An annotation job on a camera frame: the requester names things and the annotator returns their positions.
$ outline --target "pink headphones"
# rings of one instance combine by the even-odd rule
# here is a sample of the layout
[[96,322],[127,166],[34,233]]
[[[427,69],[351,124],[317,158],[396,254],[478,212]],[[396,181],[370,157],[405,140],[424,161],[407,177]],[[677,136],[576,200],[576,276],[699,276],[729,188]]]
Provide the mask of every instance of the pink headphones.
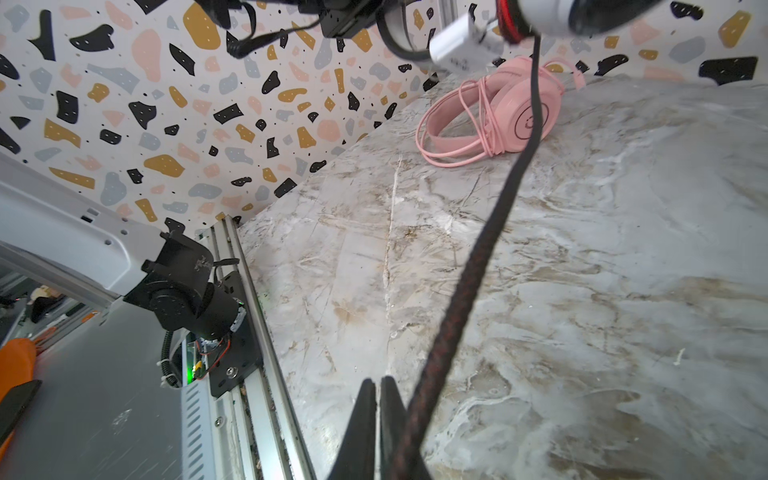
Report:
[[[560,113],[560,97],[565,93],[563,84],[545,68],[550,63],[560,63],[569,67],[574,73],[577,89],[586,85],[584,75],[563,58],[553,58],[539,68],[541,113],[544,116],[542,138],[546,137],[554,127],[554,121]],[[467,80],[456,90],[438,100],[427,110],[416,129],[416,146],[422,152],[422,156],[436,167],[461,167],[506,151],[522,151],[533,128],[531,82],[527,81],[530,76],[531,59],[515,57],[502,64],[494,73],[478,81]],[[475,118],[469,108],[478,101],[480,101],[479,118]],[[466,111],[472,119],[478,134],[471,137],[441,137],[440,132],[462,111]],[[425,132],[420,134],[425,121]],[[427,134],[441,153],[426,150]],[[454,162],[437,160],[473,154],[474,157],[467,160]]]

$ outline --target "marble surface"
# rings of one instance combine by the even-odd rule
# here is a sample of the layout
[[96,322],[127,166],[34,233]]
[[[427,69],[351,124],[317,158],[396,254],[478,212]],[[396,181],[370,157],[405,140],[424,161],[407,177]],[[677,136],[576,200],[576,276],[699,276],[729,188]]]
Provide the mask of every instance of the marble surface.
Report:
[[[407,403],[516,158],[420,157],[453,86],[240,228],[318,478],[364,378]],[[569,91],[425,441],[434,478],[765,478],[766,247],[767,89]]]

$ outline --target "terrazzo wallpaper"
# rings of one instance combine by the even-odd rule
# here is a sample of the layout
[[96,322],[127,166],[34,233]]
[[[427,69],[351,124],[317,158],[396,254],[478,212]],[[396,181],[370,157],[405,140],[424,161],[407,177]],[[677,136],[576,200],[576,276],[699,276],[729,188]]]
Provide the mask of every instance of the terrazzo wallpaper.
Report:
[[[256,6],[258,32],[314,20]],[[220,214],[252,217],[430,85],[376,28],[337,41],[318,27],[237,60],[226,44],[250,32],[246,12],[227,33],[191,0],[0,12],[0,145],[123,216],[172,217],[190,235]]]
[[[496,11],[494,0],[463,5],[481,24]],[[526,40],[504,58],[529,55],[532,48],[533,41]],[[711,85],[767,83],[768,62],[758,61],[767,49],[766,0],[661,2],[643,18],[601,37],[541,40],[544,61],[563,57],[586,74]],[[552,65],[551,70],[564,69]]]

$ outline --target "orange object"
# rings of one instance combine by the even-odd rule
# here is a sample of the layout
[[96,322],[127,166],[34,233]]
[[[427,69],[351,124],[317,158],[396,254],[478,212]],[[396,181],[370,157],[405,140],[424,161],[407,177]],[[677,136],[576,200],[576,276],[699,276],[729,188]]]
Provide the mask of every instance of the orange object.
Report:
[[[13,339],[0,349],[0,399],[13,387],[32,380],[36,358],[35,344],[30,339]],[[12,438],[13,434],[9,435],[0,446],[0,460]]]

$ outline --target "black mounting plate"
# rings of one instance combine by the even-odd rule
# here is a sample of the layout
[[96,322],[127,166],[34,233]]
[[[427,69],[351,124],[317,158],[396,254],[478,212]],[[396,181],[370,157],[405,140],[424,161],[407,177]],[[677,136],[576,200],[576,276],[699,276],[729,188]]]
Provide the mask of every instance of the black mounting plate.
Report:
[[[233,271],[221,281],[225,291],[236,300],[245,303],[245,289],[238,271]],[[240,324],[240,328],[232,333],[232,344],[229,351],[221,359],[218,366],[212,367],[210,377],[210,394],[214,398],[221,397],[234,387],[243,382],[249,374],[263,366],[261,347],[251,321],[251,312],[246,305],[246,316]],[[237,375],[233,378],[227,376],[227,370],[232,367],[237,369]]]

